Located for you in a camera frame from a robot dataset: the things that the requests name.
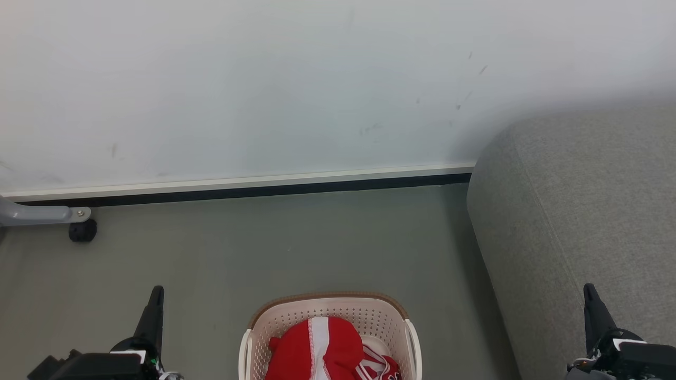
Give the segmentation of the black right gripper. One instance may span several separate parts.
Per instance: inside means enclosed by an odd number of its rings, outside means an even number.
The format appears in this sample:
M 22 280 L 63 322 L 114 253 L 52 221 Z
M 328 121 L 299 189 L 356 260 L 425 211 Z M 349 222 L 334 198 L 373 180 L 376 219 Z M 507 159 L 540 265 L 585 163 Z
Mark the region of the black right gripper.
M 566 380 L 676 380 L 675 347 L 617 329 L 594 284 L 584 284 L 583 296 L 588 356 L 567 366 Z

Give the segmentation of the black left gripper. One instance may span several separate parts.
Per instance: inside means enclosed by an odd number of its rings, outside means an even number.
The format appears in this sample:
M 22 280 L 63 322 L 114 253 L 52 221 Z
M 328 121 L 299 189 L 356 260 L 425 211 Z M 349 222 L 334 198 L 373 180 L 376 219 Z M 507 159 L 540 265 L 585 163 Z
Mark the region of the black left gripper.
M 109 352 L 73 349 L 66 359 L 48 356 L 27 380 L 183 380 L 181 373 L 165 371 L 161 362 L 164 296 L 164 287 L 152 289 L 133 338 Z

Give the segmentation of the red shirt with white trim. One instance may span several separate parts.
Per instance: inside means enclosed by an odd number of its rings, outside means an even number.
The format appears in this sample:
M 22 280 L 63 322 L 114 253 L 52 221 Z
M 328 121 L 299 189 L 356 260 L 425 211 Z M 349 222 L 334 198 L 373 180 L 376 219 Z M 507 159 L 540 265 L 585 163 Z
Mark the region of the red shirt with white trim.
M 272 352 L 264 380 L 361 380 L 362 338 L 339 317 L 313 317 L 270 340 Z

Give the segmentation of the red shorts with white stripes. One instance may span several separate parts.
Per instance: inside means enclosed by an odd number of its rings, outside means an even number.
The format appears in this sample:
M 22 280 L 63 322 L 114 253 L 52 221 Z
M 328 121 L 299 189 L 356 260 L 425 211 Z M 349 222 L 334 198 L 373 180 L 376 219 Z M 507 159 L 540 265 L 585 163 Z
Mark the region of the red shorts with white stripes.
M 353 370 L 354 380 L 401 380 L 399 365 L 391 356 L 380 355 L 368 345 L 362 345 L 364 356 Z

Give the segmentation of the grey fabric sofa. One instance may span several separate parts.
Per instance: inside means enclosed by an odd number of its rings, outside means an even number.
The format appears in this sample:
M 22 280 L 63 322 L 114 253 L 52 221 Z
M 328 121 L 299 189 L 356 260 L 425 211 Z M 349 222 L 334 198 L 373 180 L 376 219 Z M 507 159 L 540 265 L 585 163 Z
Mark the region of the grey fabric sofa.
M 676 101 L 514 123 L 467 209 L 522 380 L 585 356 L 587 283 L 619 328 L 676 346 Z

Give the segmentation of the black caster wheel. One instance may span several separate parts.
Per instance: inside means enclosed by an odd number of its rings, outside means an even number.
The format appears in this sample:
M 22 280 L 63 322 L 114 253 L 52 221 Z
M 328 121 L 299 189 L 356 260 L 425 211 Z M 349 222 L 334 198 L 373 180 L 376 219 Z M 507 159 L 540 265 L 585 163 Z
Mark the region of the black caster wheel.
M 97 235 L 98 225 L 94 219 L 84 222 L 72 222 L 68 229 L 69 239 L 77 243 L 89 243 Z

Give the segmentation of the white and black baseboard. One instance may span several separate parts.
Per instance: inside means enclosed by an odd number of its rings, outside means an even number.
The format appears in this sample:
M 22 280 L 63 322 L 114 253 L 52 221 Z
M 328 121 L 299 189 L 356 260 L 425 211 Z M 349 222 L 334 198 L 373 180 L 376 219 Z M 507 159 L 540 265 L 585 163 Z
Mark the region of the white and black baseboard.
M 166 204 L 467 183 L 470 181 L 474 168 L 474 162 L 462 162 L 459 164 L 346 170 L 302 175 L 56 188 L 43 191 L 5 192 L 3 195 L 9 201 L 27 205 L 109 207 L 115 205 Z

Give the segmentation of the cream perforated laundry basket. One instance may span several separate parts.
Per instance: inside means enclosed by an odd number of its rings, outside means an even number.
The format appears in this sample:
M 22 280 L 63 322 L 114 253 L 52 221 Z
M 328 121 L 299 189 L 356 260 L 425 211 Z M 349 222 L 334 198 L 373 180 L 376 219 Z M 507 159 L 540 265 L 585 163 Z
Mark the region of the cream perforated laundry basket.
M 239 380 L 264 380 L 272 352 L 269 340 L 312 317 L 340 317 L 352 323 L 365 344 L 391 356 L 402 380 L 423 380 L 418 334 L 403 306 L 394 298 L 370 292 L 324 292 L 270 301 L 251 318 L 239 349 Z

